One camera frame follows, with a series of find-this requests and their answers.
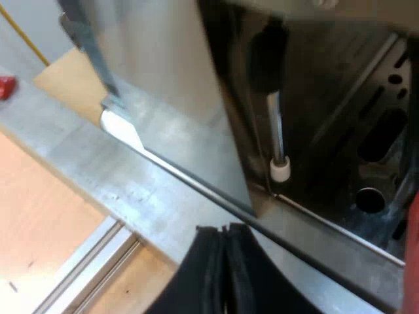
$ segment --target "stainless steel panel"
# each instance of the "stainless steel panel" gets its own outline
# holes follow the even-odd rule
[[[61,3],[91,60],[110,68],[143,145],[251,211],[196,1]]]
[[[71,127],[60,131],[56,121]],[[0,107],[0,127],[177,263],[185,256],[196,225],[221,227],[240,221],[23,81],[18,92]],[[283,239],[392,307],[399,306],[401,268],[266,194],[256,192],[255,197],[268,209],[261,213],[266,223],[280,220]],[[324,313],[379,313],[260,232],[253,232],[277,267]]]
[[[404,210],[399,205],[400,208],[396,211],[393,199],[401,180],[398,177],[401,175],[399,161],[405,134],[402,132],[404,125],[395,138],[388,139],[388,147],[377,160],[375,155],[380,150],[379,145],[388,138],[385,130],[380,131],[379,138],[374,143],[367,144],[368,151],[374,156],[362,156],[366,153],[362,153],[361,149],[368,134],[386,114],[395,113],[405,119],[401,123],[407,123],[409,61],[406,60],[399,68],[395,67],[404,52],[405,42],[400,39],[380,59],[375,70],[357,91],[346,102],[335,107],[335,112],[323,121],[320,128],[315,129],[314,136],[305,141],[304,150],[301,149],[300,154],[295,150],[289,152],[295,166],[292,181],[287,186],[276,188],[305,208],[400,260],[404,258],[404,233],[400,237],[395,237],[394,233],[397,225],[404,219]],[[392,75],[402,82],[389,82]],[[302,97],[301,101],[308,102],[306,97]],[[292,108],[286,107],[284,111],[286,110],[292,111]],[[396,122],[389,123],[387,130],[396,127]],[[306,124],[303,122],[299,128],[285,126],[295,133],[288,137],[288,148],[295,149],[298,145],[301,136],[297,134],[304,125]],[[382,196],[383,206],[376,211],[362,208],[362,204],[357,202],[357,193],[363,188],[375,189],[377,195]]]

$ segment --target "metal rod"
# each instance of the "metal rod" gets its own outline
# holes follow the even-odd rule
[[[280,92],[269,94],[268,115],[270,133],[272,137],[272,159],[277,166],[285,164],[285,152],[283,149],[282,118],[280,112]]]
[[[277,197],[280,200],[283,200],[285,202],[287,202],[288,204],[292,205],[294,208],[298,209],[299,211],[302,211],[304,214],[322,222],[324,225],[330,227],[333,230],[336,230],[337,232],[340,232],[341,234],[343,234],[346,237],[349,237],[350,239],[354,240],[355,242],[358,242],[359,244],[362,244],[364,247],[372,250],[372,252],[375,252],[385,258],[387,258],[390,262],[401,266],[401,267],[405,267],[405,262],[398,259],[397,257],[391,255],[389,252],[386,252],[385,250],[381,249],[380,247],[377,247],[376,245],[368,242],[367,240],[363,239],[362,237],[359,237],[356,234],[351,233],[350,231],[347,231],[347,229],[333,223],[330,222],[326,219],[324,219],[323,217],[313,213],[311,210],[305,208],[304,206],[301,206],[300,204],[298,204],[297,202],[291,200],[290,198],[288,198],[287,196],[283,195],[283,194],[278,194]]]
[[[44,57],[44,55],[39,51],[39,49],[31,42],[29,37],[25,34],[24,31],[19,27],[19,25],[12,19],[12,17],[7,13],[5,8],[0,5],[0,14],[5,18],[5,20],[10,24],[10,26],[19,34],[19,36],[24,40],[24,42],[32,49],[32,51],[38,56],[38,58],[46,65],[49,66],[50,63]]]

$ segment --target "red object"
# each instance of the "red object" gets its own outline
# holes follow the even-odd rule
[[[409,209],[403,314],[419,314],[419,192]]]
[[[8,99],[15,87],[16,77],[0,77],[0,99]]]

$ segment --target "circular hole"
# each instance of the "circular hole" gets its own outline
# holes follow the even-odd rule
[[[366,213],[378,213],[386,206],[382,193],[375,188],[362,188],[355,197],[357,207]]]
[[[398,74],[392,74],[388,77],[388,81],[392,84],[400,84],[403,82],[403,78]]]

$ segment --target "metal frame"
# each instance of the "metal frame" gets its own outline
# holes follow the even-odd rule
[[[1,106],[0,128],[176,263],[185,256],[197,225],[221,227],[251,218],[235,217],[24,81],[14,97]],[[365,300],[345,289],[348,285],[344,281],[340,281],[343,287],[323,273],[339,274],[352,282],[352,288],[355,285],[358,291],[351,291],[362,290],[364,294],[360,295],[365,299],[364,295],[373,295],[378,302],[369,301],[375,306],[394,309],[399,305],[403,268],[287,204],[266,198],[257,190],[253,193],[266,211],[257,221],[258,231],[252,232],[284,275],[322,311],[336,313],[345,308],[349,312],[377,313]],[[280,227],[272,229],[278,217]],[[297,256],[314,262],[310,264],[323,273]],[[354,267],[360,264],[362,271]],[[323,294],[318,294],[319,287]]]
[[[172,175],[175,175],[177,178],[181,179],[185,183],[191,185],[193,188],[195,188],[197,191],[203,193],[203,195],[206,195],[208,198],[214,200],[216,203],[219,203],[223,207],[229,208],[231,211],[239,212],[239,209],[235,208],[233,204],[228,202],[228,200],[223,199],[222,196],[216,194],[211,189],[207,188],[205,185],[199,183],[197,180],[194,180],[190,176],[186,175],[185,173],[178,170],[176,167],[170,165],[168,162],[165,162],[161,158],[155,156],[148,150],[146,150],[143,145],[141,144],[141,141],[139,140],[137,131],[135,127],[129,123],[127,120],[121,118],[119,115],[115,114],[113,111],[110,111],[109,109],[105,109],[102,112],[102,116],[100,119],[100,123],[102,128],[110,133],[113,137],[117,138],[118,140],[122,141],[123,143],[127,144],[130,148],[134,149],[144,157],[150,159],[154,163],[158,164],[160,167],[164,168],[165,170],[169,171]],[[277,197],[280,200],[286,201],[290,205],[292,205],[294,208],[298,209],[299,211],[303,212],[305,215],[308,215],[318,221],[320,221],[322,224],[332,228],[333,230],[336,230],[337,232],[340,232],[341,234],[345,235],[346,237],[350,238],[351,240],[356,241],[359,244],[364,245],[368,249],[372,250],[373,252],[383,256],[384,258],[387,258],[389,261],[393,262],[394,264],[404,267],[405,262],[398,259],[397,257],[394,257],[390,253],[386,252],[385,250],[377,247],[376,245],[368,242],[367,240],[355,235],[354,233],[348,231],[347,229],[338,226],[337,224],[324,219],[323,217],[315,214],[313,211],[301,206],[300,204],[296,203],[295,201],[289,199],[288,197],[278,194]]]
[[[85,309],[139,247],[131,231],[107,217],[59,269],[56,284],[33,313]]]

